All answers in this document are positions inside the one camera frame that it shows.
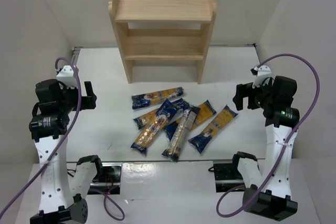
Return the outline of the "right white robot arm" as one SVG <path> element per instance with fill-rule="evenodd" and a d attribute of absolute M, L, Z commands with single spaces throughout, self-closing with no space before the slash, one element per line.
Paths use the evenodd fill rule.
<path fill-rule="evenodd" d="M 239 84 L 233 102 L 238 110 L 243 99 L 248 99 L 248 109 L 261 108 L 266 119 L 267 135 L 264 169 L 260 170 L 256 156 L 237 152 L 233 165 L 243 178 L 245 191 L 243 203 L 249 205 L 246 212 L 282 221 L 297 212 L 298 204 L 291 199 L 290 162 L 300 114 L 292 108 L 297 91 L 295 80 L 276 76 L 265 78 L 259 87 L 253 83 Z"/>

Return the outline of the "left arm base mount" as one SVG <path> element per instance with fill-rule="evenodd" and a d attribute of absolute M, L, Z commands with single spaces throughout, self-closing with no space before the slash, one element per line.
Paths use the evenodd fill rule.
<path fill-rule="evenodd" d="M 102 173 L 97 175 L 90 184 L 89 195 L 98 194 L 92 189 L 97 189 L 109 195 L 117 195 L 120 193 L 120 183 L 121 183 L 121 173 L 122 164 L 121 163 L 102 163 Z"/>

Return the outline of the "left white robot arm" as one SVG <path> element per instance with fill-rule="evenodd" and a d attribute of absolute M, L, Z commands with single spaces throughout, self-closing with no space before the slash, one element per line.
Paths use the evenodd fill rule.
<path fill-rule="evenodd" d="M 85 156 L 76 163 L 72 181 L 68 180 L 66 146 L 70 132 L 69 113 L 80 106 L 93 110 L 97 97 L 92 84 L 85 82 L 86 96 L 77 88 L 49 79 L 36 84 L 38 102 L 29 124 L 39 156 L 41 193 L 38 213 L 30 223 L 86 223 L 86 195 L 92 180 L 100 174 L 102 163 L 98 155 Z"/>

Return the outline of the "clear back spaghetti bag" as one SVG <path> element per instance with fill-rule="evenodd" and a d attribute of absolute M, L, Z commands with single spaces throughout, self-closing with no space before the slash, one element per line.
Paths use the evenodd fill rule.
<path fill-rule="evenodd" d="M 168 147 L 163 151 L 162 156 L 169 158 L 173 162 L 179 160 L 179 156 L 186 142 L 193 123 L 199 114 L 200 108 L 190 105 L 184 112 L 178 126 L 169 142 Z"/>

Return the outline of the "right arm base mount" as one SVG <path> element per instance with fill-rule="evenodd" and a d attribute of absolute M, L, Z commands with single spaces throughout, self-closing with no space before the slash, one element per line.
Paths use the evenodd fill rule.
<path fill-rule="evenodd" d="M 217 193 L 227 192 L 237 186 L 243 186 L 244 181 L 241 174 L 236 170 L 232 162 L 216 161 L 208 169 L 215 178 L 215 189 Z"/>

